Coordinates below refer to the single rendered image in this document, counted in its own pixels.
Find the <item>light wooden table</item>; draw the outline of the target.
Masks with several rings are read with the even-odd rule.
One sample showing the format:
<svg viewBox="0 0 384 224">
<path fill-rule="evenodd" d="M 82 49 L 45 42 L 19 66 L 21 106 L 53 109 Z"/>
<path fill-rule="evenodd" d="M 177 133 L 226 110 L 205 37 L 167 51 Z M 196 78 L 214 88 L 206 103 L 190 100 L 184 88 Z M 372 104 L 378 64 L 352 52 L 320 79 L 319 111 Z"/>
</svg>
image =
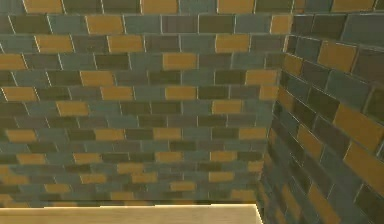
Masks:
<svg viewBox="0 0 384 224">
<path fill-rule="evenodd" d="M 263 224 L 253 204 L 1 208 L 0 224 Z"/>
</svg>

